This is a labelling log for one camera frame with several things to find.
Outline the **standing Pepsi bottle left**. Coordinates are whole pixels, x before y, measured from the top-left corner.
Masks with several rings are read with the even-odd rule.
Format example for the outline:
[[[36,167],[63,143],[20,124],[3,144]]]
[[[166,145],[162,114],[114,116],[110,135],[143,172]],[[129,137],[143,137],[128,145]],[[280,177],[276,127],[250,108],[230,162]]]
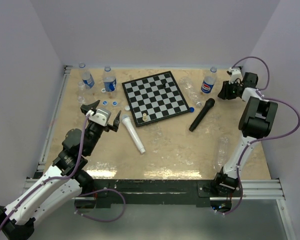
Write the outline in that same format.
[[[79,63],[79,74],[87,89],[91,89],[95,85],[94,78],[85,63]]]

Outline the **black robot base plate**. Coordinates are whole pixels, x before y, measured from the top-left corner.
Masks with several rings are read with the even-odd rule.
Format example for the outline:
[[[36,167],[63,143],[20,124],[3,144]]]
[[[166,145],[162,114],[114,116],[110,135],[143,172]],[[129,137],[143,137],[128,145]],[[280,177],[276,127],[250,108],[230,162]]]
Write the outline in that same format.
[[[211,198],[229,199],[241,196],[212,189],[212,180],[173,179],[95,179],[79,194],[91,198],[97,208],[110,208],[112,204],[127,205],[194,205],[209,208]]]

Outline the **black and silver chessboard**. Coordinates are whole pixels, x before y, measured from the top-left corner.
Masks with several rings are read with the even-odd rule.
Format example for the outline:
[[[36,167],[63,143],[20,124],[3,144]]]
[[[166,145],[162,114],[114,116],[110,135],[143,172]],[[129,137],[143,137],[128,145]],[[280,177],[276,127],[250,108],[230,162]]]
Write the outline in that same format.
[[[137,128],[190,112],[171,71],[123,82],[122,88]]]

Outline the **black toy microphone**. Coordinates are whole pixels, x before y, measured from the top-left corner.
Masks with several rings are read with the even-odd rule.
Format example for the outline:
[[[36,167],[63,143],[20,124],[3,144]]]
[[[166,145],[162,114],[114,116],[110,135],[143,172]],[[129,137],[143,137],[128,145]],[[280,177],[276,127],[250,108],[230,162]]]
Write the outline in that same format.
[[[209,112],[209,110],[214,107],[214,105],[215,105],[215,100],[213,98],[209,98],[205,102],[203,108],[200,110],[197,117],[194,119],[194,121],[190,125],[189,131],[193,132],[197,128],[197,126],[200,124],[200,122],[203,120],[203,118],[206,116],[206,114]]]

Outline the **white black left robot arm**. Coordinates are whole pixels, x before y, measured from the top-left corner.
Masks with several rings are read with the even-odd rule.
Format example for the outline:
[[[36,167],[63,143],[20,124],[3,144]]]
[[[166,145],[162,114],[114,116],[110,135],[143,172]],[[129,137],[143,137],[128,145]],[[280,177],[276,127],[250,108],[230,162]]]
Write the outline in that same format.
[[[9,240],[27,240],[35,226],[68,200],[95,196],[94,179],[83,169],[103,132],[117,132],[120,115],[113,124],[111,112],[99,108],[99,101],[81,105],[85,119],[82,128],[69,130],[62,150],[46,172],[20,197],[6,206],[0,205],[0,233]]]

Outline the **Pepsi labelled bottle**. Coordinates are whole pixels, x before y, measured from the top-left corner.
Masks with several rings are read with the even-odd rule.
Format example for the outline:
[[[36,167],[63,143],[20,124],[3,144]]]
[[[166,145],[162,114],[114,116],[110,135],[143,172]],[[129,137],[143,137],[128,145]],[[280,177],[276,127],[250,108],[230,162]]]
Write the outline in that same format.
[[[210,70],[205,74],[203,82],[201,84],[201,92],[203,94],[211,93],[216,81],[217,81],[217,68],[211,67]]]

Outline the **small clear bottle near wall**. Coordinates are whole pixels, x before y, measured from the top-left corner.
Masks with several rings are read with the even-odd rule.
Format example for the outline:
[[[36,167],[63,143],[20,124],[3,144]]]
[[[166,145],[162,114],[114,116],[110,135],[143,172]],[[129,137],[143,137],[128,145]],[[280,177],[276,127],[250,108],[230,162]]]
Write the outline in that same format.
[[[86,85],[84,84],[83,81],[80,81],[77,83],[77,87],[78,87],[78,95],[79,96],[83,96],[86,93]]]

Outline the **standing pepsi bottle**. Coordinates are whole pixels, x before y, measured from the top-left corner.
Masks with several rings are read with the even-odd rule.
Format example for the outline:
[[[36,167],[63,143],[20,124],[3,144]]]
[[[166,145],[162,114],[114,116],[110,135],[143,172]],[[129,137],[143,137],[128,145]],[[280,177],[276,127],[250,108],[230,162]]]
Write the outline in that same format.
[[[79,63],[79,74],[87,89],[91,89],[95,85],[94,78],[85,63]]]
[[[104,67],[103,84],[109,98],[114,98],[116,94],[117,78],[115,71],[110,66]]]

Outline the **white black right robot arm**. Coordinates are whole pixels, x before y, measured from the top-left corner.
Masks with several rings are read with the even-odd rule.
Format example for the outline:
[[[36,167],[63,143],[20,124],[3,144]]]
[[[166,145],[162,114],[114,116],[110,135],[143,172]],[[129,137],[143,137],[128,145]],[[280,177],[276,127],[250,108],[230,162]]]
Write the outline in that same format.
[[[246,102],[239,120],[240,140],[226,164],[211,183],[212,192],[220,197],[234,193],[240,188],[240,176],[250,154],[272,129],[278,104],[264,100],[257,90],[258,75],[246,72],[242,80],[224,81],[218,97],[222,100],[241,98]]]

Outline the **standing Pepsi bottle right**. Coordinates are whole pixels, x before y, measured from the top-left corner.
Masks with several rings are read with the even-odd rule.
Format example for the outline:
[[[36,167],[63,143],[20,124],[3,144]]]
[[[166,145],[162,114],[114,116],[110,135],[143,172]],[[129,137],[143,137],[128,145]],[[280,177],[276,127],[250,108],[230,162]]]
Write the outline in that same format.
[[[103,84],[109,98],[114,98],[116,94],[117,78],[115,71],[110,66],[104,67]]]

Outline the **clear unlabelled plastic bottle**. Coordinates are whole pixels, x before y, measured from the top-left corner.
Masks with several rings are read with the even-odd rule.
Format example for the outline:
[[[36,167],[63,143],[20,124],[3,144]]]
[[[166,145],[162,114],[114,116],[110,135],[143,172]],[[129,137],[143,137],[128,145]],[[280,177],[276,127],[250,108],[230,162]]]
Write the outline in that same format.
[[[86,99],[84,96],[78,96],[77,101],[80,105],[85,105],[86,104]]]

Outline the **cream chess piece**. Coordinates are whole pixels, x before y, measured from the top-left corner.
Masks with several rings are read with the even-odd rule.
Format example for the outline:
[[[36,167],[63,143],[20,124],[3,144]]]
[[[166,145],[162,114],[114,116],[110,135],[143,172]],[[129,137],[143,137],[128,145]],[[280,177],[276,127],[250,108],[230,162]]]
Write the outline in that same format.
[[[143,121],[147,121],[147,120],[148,120],[147,114],[146,114],[146,113],[144,113],[144,114],[142,115],[142,120],[143,120]]]

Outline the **white toy microphone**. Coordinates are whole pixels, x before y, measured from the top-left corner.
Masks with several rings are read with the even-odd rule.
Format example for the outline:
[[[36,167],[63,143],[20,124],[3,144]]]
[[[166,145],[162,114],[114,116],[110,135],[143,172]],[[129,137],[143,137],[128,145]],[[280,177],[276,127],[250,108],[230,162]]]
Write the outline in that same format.
[[[127,114],[124,114],[121,117],[121,122],[126,127],[128,133],[130,134],[131,139],[133,140],[133,142],[134,142],[136,148],[138,149],[138,151],[141,154],[144,154],[146,152],[145,147],[144,147],[139,135],[137,134],[135,128],[133,127],[130,117]]]

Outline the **clear bottle without label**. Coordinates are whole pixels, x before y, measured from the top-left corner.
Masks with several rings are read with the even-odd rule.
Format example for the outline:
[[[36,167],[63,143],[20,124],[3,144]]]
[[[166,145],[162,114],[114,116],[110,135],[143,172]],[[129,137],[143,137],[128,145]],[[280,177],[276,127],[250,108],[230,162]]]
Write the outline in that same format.
[[[180,78],[179,84],[181,87],[183,87],[187,96],[194,103],[194,105],[198,108],[201,108],[203,104],[199,98],[198,92],[196,91],[192,80],[189,77],[184,76]]]

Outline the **clear bottle lying front right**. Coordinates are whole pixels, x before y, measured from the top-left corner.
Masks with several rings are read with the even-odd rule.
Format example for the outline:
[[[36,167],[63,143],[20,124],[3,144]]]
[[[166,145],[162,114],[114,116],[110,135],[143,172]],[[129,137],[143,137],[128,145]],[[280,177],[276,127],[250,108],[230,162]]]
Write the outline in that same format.
[[[216,151],[215,167],[220,170],[228,160],[229,138],[227,136],[220,137],[218,140]]]

